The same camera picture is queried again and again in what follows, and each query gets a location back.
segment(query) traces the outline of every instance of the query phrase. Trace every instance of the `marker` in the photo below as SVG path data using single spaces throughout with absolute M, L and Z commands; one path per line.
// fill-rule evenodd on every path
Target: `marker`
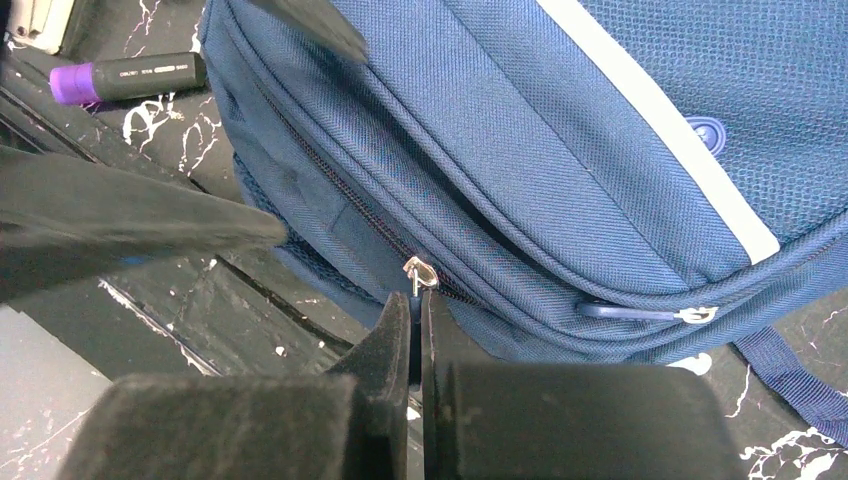
M 50 71 L 53 98 L 63 105 L 147 97 L 206 84 L 206 64 L 194 52 L 105 60 Z

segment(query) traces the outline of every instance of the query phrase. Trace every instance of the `zipper teeth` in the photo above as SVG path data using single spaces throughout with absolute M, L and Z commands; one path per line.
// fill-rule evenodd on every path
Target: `zipper teeth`
M 321 173 L 330 180 L 330 183 L 335 186 L 342 195 L 347 198 L 353 207 L 365 218 L 365 221 L 371 225 L 377 233 L 380 234 L 383 239 L 385 239 L 389 246 L 391 246 L 392 250 L 395 251 L 401 258 L 408 259 L 413 256 L 412 249 L 410 249 L 402 240 L 397 238 L 397 235 L 385 224 L 379 217 L 377 217 L 374 212 L 365 204 L 362 198 L 356 194 L 348 185 L 345 183 L 341 177 L 330 167 L 330 165 L 318 155 L 318 152 L 315 151 L 314 148 L 303 138 L 300 133 L 294 128 L 294 125 L 288 121 L 288 119 L 283 116 L 282 112 L 277 108 L 276 104 L 268 98 L 268 95 L 265 92 L 265 89 L 256 83 L 257 90 L 259 90 L 262 97 L 265 98 L 265 102 L 271 106 L 271 109 L 274 110 L 274 113 L 277 114 L 277 117 L 282 120 L 283 125 L 286 127 L 286 130 L 294 137 L 297 144 L 300 148 L 306 153 L 310 160 L 321 170 Z M 459 300 L 465 303 L 469 303 L 471 305 L 477 305 L 477 301 L 474 300 L 473 297 L 468 295 L 463 291 L 461 287 L 456 285 L 456 283 L 448 278 L 441 270 L 436 270 L 436 276 L 439 278 L 439 293 L 443 296 L 452 298 L 455 300 Z

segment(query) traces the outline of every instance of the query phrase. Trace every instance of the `blue zipper pull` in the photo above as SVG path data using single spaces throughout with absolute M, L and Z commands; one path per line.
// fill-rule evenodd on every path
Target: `blue zipper pull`
M 703 325 L 715 318 L 718 307 L 684 308 L 677 312 L 657 312 L 640 310 L 638 308 L 622 307 L 609 303 L 584 302 L 577 304 L 581 315 L 596 318 L 627 318 L 631 320 L 648 320 L 660 322 L 679 322 L 690 325 Z

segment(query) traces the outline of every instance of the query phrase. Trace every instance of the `blue strap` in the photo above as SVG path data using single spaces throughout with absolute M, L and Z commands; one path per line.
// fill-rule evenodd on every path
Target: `blue strap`
M 786 341 L 767 327 L 734 342 L 760 380 L 801 418 L 848 447 L 848 398 L 807 372 Z

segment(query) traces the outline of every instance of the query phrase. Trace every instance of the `purple marker cap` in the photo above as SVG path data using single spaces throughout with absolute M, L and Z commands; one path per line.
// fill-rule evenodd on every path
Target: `purple marker cap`
M 91 64 L 56 67 L 50 71 L 50 90 L 62 105 L 82 105 L 99 102 L 91 77 Z

